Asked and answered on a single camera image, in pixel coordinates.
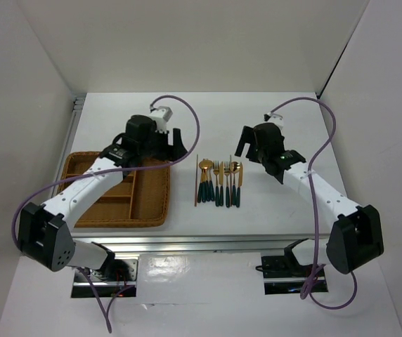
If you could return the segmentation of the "gold spoon green handle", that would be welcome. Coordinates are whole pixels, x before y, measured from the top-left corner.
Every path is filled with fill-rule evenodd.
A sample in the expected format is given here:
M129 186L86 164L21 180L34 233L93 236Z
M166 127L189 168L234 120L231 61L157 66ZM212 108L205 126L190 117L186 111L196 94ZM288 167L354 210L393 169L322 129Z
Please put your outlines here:
M213 200L213 192L212 192L212 177L211 177L211 168L212 162L209 159L202 160L202 172L204 175L204 191L202 200L203 202L209 202Z
M209 169L209 160L208 159L203 159L199 164L198 164L200 170L201 170L201 179L200 183L198 185L198 192L197 192L197 202L207 202L210 200L209 196L209 182L207 178L207 172Z
M236 204L236 196L237 196L237 184L236 184L236 174L240 172L240 164L236 161L231 162L231 173L233 176L233 184L232 184L232 203Z

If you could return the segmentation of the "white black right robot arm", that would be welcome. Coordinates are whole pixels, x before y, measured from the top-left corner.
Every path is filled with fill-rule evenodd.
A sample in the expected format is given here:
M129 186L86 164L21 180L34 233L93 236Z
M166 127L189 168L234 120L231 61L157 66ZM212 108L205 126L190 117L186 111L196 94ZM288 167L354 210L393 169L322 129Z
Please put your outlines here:
M330 230L327 239L300 239L285 247L283 267L288 274L299 275L307 265L317 262L330 264L347 275L383 254L378 210L348 199L310 170L300 153L286 150L278 126L262 123L244 127L235 155L245 155L251 162L260 163L280 184L316 205L322 224Z

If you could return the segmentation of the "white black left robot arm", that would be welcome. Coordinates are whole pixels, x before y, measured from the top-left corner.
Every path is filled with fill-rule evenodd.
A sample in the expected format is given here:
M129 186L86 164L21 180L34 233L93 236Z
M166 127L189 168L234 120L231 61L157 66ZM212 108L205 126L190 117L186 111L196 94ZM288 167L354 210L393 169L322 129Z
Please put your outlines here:
M98 155L84 175L74 177L62 192L43 204L25 205L20 212L20 250L52 272L82 267L99 280L111 278L115 254L101 244L74 239L71 231L101 196L119 185L144 159L175 162L186 155L179 129L172 131L173 140L168 141L171 115L168 107L158 107L148 115L132 116L125 131Z

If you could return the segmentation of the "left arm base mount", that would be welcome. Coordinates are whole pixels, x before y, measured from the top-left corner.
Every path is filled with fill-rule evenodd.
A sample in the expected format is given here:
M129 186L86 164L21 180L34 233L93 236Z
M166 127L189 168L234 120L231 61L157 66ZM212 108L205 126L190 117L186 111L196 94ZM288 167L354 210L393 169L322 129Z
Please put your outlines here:
M88 268L84 268L83 273L75 270L70 296L71 298L94 298L93 289L87 281L90 279L100 298L113 298L116 295L123 298L135 298L137 274L137 258L116 260L114 267L105 275Z

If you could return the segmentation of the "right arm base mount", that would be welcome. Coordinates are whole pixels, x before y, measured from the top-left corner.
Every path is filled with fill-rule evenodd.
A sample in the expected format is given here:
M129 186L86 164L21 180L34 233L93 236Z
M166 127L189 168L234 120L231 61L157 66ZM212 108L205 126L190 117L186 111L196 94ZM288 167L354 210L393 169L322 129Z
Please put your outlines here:
M312 264L300 265L292 250L303 241L300 239L285 247L281 256L261 257L261 265L254 269L263 275L266 295L301 293L304 282L311 274Z

